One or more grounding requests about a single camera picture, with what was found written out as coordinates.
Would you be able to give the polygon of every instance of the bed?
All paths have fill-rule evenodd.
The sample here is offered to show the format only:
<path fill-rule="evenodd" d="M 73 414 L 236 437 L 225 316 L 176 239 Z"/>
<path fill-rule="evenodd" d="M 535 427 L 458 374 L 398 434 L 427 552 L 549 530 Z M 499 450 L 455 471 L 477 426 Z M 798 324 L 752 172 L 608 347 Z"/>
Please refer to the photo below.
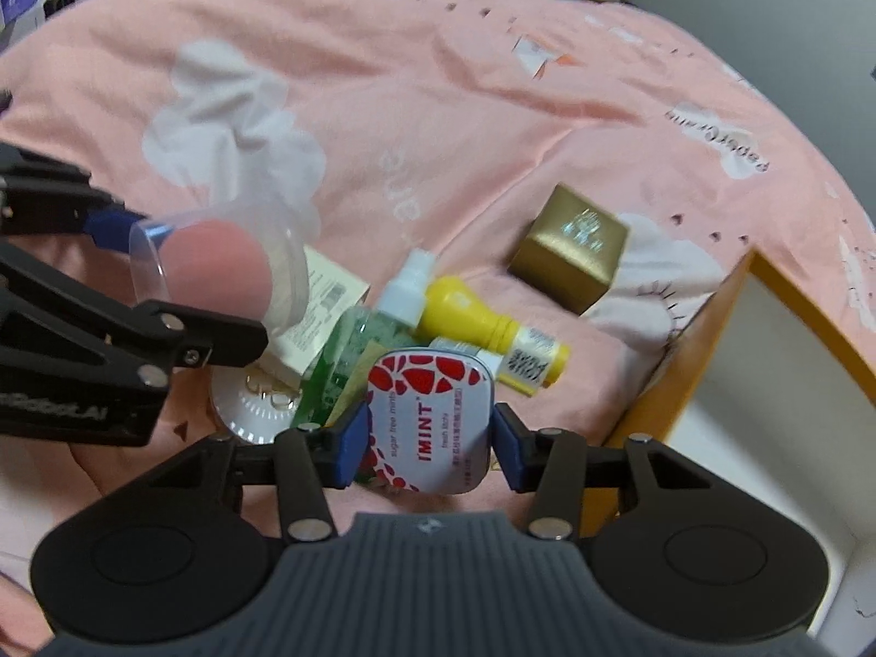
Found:
<path fill-rule="evenodd" d="M 92 170 L 129 208 L 191 208 L 218 179 L 245 188 L 282 170 L 321 214 L 315 247 L 372 294 L 412 247 L 439 253 L 439 272 L 571 344 L 555 387 L 498 392 L 534 428 L 606 438 L 752 246 L 876 359 L 873 227 L 842 178 L 737 72 L 635 8 L 86 0 L 0 57 L 0 81 L 15 96 L 0 138 Z M 631 230 L 614 287 L 582 318 L 506 271 L 559 182 Z M 21 243 L 133 302 L 124 257 L 79 239 Z M 1 649 L 29 654 L 50 635 L 28 591 L 41 537 L 214 432 L 208 387 L 207 371 L 177 374 L 142 449 L 0 438 Z M 252 491 L 244 505 L 266 533 L 272 502 Z M 461 497 L 354 487 L 330 503 L 341 528 L 356 511 L 526 508 L 498 472 Z"/>

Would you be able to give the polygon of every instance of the white spray nozzle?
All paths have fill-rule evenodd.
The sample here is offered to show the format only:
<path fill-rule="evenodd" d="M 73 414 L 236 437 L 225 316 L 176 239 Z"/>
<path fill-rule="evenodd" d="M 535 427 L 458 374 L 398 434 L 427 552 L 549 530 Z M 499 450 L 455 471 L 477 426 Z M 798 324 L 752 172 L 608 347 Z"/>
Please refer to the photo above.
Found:
<path fill-rule="evenodd" d="M 435 255 L 425 250 L 411 250 L 405 265 L 384 288 L 375 309 L 416 329 L 426 308 L 426 290 L 432 284 Z"/>

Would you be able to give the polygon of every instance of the green bottle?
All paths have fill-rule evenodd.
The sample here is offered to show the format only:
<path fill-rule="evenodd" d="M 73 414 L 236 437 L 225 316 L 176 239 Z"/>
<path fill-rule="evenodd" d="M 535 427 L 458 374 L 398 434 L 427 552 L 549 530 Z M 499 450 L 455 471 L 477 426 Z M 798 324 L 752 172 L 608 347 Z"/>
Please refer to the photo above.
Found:
<path fill-rule="evenodd" d="M 360 360 L 368 366 L 367 377 L 367 370 L 380 355 L 417 345 L 412 333 L 426 307 L 426 289 L 434 266 L 435 256 L 413 250 L 373 309 L 356 306 L 343 313 L 304 383 L 293 427 L 305 422 L 325 425 Z M 354 383 L 362 383 L 362 379 L 356 377 Z"/>

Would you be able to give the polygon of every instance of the makeup sponge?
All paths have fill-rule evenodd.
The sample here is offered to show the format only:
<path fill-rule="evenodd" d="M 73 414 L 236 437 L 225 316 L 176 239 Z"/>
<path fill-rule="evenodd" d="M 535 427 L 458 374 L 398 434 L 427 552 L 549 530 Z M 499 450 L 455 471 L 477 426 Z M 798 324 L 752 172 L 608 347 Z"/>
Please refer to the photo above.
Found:
<path fill-rule="evenodd" d="M 273 278 L 257 239 L 227 220 L 204 220 L 177 229 L 159 249 L 174 304 L 262 320 Z"/>

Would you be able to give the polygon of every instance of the barcode label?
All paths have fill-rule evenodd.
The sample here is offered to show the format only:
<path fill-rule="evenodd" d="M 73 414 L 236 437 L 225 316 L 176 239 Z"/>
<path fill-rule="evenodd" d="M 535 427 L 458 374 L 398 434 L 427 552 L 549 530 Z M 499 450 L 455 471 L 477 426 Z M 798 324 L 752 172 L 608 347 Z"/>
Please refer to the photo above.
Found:
<path fill-rule="evenodd" d="M 514 338 L 498 373 L 533 391 L 539 390 L 559 350 L 560 344 L 549 335 L 524 327 Z"/>
<path fill-rule="evenodd" d="M 328 290 L 328 293 L 322 297 L 320 302 L 320 306 L 326 310 L 326 312 L 331 313 L 332 309 L 334 309 L 338 303 L 343 298 L 343 295 L 347 293 L 347 287 L 343 284 L 335 284 Z"/>

